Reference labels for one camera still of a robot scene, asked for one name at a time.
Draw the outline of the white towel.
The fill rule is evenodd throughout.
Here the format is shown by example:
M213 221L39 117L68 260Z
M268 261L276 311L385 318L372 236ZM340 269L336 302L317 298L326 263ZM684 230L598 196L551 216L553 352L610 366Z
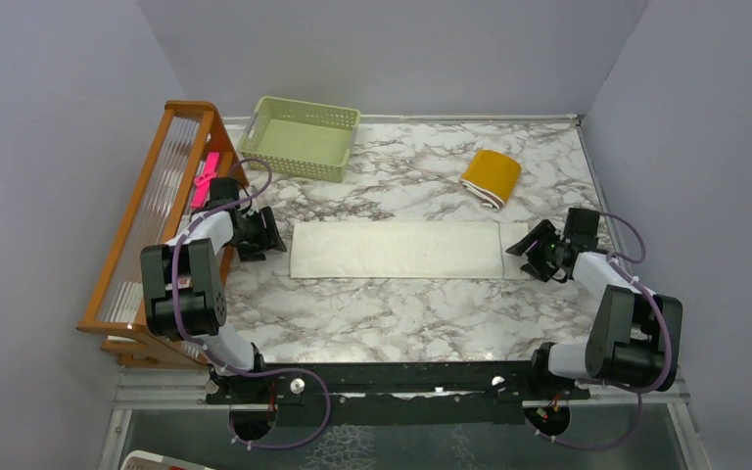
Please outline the white towel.
M290 251L293 278L522 280L505 250L525 223L495 221L300 222Z

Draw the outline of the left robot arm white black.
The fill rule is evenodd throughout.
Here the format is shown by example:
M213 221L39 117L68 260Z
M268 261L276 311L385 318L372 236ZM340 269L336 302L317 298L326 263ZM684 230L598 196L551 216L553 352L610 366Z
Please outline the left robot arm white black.
M232 375L232 390L248 402L264 397L269 378L255 344L227 324L217 254L233 248L241 261L263 261L269 252L287 251L272 209L256 209L253 201L237 179L217 177L187 227L140 254L149 331L197 348L222 375Z

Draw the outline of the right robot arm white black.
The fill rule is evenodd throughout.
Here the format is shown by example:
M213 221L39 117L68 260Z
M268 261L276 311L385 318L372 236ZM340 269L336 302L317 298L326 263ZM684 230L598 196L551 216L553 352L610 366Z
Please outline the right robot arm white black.
M631 392L665 392L676 380L681 339L682 302L657 294L621 265L642 262L598 246L598 228L606 212L568 210L557 229L541 221L507 253L524 259L520 269L548 283L575 281L598 301L583 342L544 343L526 372L528 390L548 399L564 385L602 383Z

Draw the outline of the pink plastic clip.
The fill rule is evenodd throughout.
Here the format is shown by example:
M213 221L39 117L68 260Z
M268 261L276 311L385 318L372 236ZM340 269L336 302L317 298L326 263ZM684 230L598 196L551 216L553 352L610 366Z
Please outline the pink plastic clip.
M220 163L220 153L209 152L201 172L193 180L194 191L189 203L192 210L201 209L208 200L211 181L216 178Z

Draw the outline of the yellow folded towel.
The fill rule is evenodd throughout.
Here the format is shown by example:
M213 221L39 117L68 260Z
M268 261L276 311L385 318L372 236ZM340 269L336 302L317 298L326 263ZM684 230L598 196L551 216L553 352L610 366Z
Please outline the yellow folded towel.
M459 182L486 207L500 211L511 197L521 173L521 165L513 158L482 149L475 154Z

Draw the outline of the green plastic basket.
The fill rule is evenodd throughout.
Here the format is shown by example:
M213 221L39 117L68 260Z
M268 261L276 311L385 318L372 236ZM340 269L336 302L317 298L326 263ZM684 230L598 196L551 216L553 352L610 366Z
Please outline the green plastic basket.
M237 150L277 173L341 183L360 118L356 109L264 96Z

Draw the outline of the wooden rack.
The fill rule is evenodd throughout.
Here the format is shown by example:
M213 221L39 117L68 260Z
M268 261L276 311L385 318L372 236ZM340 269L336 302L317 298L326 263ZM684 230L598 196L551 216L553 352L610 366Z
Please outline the wooden rack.
M216 173L248 179L216 106L206 101L165 103L146 160L121 218L86 311L76 328L98 335L101 350L126 367L202 369L204 357L149 331L142 303L140 253L172 238L188 220L194 180L209 153Z

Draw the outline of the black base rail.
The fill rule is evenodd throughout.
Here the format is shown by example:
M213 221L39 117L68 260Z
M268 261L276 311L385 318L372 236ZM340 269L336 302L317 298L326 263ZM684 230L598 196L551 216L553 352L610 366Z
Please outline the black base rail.
M241 420L271 418L283 427L521 425L526 403L590 396L526 360L269 363L265 370L259 378L212 371L206 402L228 406Z

